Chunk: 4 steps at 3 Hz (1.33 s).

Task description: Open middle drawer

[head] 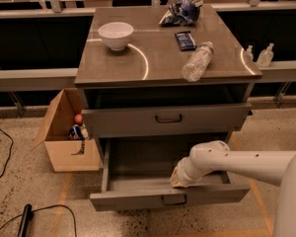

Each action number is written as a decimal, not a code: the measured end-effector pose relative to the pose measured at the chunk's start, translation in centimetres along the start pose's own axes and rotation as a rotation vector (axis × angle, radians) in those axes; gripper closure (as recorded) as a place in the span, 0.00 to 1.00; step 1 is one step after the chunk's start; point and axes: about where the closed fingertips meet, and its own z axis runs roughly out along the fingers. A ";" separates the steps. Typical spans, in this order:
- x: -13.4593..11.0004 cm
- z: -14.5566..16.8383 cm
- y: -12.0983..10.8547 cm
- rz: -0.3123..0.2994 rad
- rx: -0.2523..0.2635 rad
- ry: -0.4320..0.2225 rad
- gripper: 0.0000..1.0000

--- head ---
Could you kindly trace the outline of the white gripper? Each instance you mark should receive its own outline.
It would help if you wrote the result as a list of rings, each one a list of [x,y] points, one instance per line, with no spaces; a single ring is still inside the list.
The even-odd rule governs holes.
[[[185,157],[174,169],[170,182],[174,188],[186,188],[196,185],[208,173],[208,170],[197,168],[189,157]]]

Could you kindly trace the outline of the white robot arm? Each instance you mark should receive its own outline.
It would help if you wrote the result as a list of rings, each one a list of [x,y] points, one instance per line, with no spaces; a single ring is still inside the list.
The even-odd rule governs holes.
[[[296,151],[232,151],[220,140],[194,145],[171,176],[175,188],[226,171],[280,187],[272,237],[296,237]]]

